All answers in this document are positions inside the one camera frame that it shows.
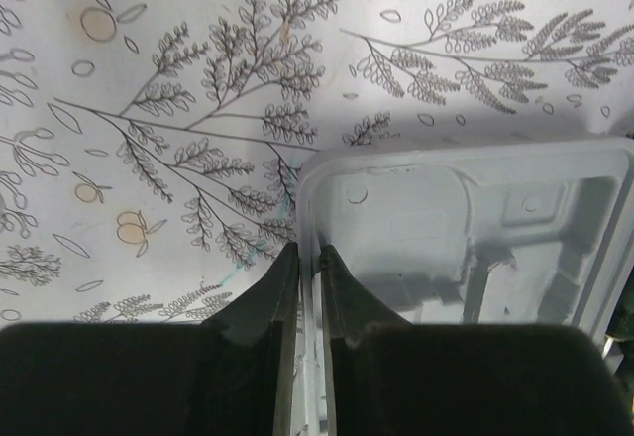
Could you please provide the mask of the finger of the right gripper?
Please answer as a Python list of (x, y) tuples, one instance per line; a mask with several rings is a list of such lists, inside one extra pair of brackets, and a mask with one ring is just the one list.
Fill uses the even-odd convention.
[(605, 334), (602, 358), (633, 421), (633, 302), (617, 305)]

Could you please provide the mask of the grey plastic tool case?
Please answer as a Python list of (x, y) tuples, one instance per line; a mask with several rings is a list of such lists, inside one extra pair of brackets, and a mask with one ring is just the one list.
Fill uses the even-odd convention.
[(633, 143), (592, 133), (373, 141), (307, 160), (292, 433), (331, 435), (322, 249), (414, 324), (571, 325), (602, 345), (633, 266)]

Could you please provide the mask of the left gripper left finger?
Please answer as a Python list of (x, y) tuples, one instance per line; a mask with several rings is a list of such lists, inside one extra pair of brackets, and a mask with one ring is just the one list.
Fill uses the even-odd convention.
[(299, 258), (197, 325), (24, 323), (1, 333), (5, 435), (286, 435)]

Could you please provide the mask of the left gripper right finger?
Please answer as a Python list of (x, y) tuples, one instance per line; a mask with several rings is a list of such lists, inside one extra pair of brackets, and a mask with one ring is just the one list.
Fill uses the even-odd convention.
[(321, 252), (332, 435), (616, 435), (620, 393), (582, 331), (413, 324)]

